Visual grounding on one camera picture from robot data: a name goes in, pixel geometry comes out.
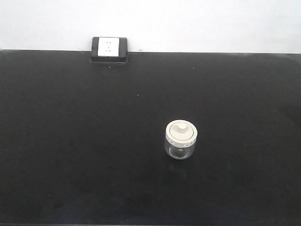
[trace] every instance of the glass jar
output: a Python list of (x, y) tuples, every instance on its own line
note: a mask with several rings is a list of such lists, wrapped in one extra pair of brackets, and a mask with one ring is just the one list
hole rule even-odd
[(174, 159), (189, 158), (195, 147), (198, 131), (190, 122), (175, 120), (166, 127), (165, 150)]

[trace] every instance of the jar lid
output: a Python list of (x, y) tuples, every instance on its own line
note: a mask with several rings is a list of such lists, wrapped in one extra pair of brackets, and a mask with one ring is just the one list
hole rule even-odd
[(191, 122), (174, 120), (167, 125), (165, 136), (173, 146), (184, 148), (190, 147), (196, 142), (198, 131)]

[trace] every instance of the black table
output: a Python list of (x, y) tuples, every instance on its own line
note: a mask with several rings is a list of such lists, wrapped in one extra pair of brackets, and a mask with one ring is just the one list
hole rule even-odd
[[(0, 223), (300, 225), (301, 57), (0, 52)], [(183, 161), (166, 125), (198, 129)]]

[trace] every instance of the outlet cover plate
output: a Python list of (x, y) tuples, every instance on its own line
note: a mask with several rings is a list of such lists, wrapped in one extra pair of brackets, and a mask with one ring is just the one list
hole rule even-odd
[(127, 39), (93, 37), (91, 61), (100, 63), (127, 62)]

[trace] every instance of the white outlet faceplate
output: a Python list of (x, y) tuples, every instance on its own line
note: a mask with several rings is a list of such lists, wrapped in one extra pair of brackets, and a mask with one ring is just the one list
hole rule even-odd
[(99, 38), (98, 41), (99, 57), (118, 57), (119, 38)]

